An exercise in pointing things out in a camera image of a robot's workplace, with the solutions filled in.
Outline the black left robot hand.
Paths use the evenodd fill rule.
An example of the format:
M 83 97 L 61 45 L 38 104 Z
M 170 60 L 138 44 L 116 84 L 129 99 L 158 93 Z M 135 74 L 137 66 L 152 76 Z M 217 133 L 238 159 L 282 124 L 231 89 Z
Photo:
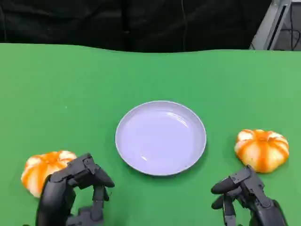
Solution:
M 71 213 L 76 193 L 74 188 L 93 187 L 92 205 Z M 96 226 L 103 222 L 104 202 L 109 200 L 107 188 L 114 187 L 108 174 L 84 154 L 67 167 L 47 176 L 40 196 L 35 224 L 37 226 Z

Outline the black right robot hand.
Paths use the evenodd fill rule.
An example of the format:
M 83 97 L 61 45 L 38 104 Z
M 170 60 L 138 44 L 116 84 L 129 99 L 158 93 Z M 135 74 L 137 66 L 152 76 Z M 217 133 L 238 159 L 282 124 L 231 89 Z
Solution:
M 211 207 L 222 209 L 226 226 L 236 225 L 235 200 L 250 210 L 250 226 L 288 225 L 279 203 L 266 196 L 264 183 L 250 165 L 216 183 L 211 193 L 219 195 Z

